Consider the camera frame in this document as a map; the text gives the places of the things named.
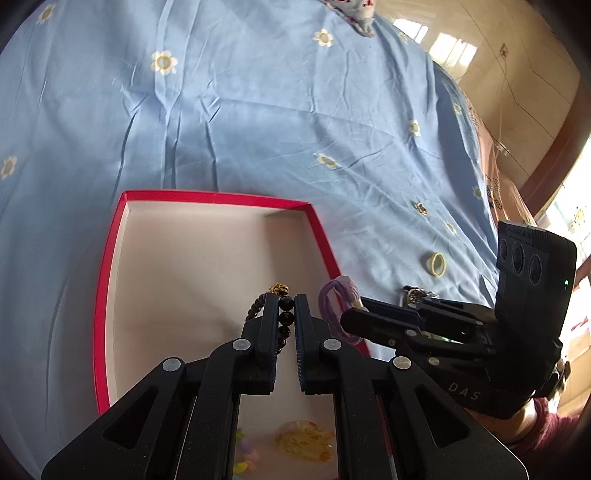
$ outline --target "red sleeve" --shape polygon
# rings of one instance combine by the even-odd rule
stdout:
[[[548,411],[548,400],[535,398],[538,419],[523,440],[511,446],[511,451],[523,462],[530,478],[545,468],[549,460],[564,445],[579,420],[578,415],[559,417]]]

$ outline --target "yellow rubber band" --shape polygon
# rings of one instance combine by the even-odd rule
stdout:
[[[435,266],[438,259],[440,261],[439,271],[436,270],[436,266]],[[431,272],[431,275],[433,275],[433,277],[441,278],[443,276],[443,274],[445,273],[445,269],[447,268],[445,257],[443,256],[442,253],[439,253],[439,252],[434,253],[431,256],[431,258],[429,259],[428,266],[429,266],[429,272]]]

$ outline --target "bed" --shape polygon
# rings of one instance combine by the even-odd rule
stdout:
[[[388,21],[371,28],[317,0],[53,0],[12,36],[0,436],[33,477],[97,416],[96,283],[125,190],[312,202],[363,295],[399,303],[412,285],[493,305],[496,227],[466,99]]]

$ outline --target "tiled floor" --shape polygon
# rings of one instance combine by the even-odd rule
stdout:
[[[579,85],[579,71],[542,17],[525,0],[381,0],[377,9],[458,81],[509,150],[499,155],[499,167],[521,187]]]

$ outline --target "pillow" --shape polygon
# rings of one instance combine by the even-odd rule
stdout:
[[[336,11],[351,26],[366,37],[373,37],[375,0],[319,0]]]

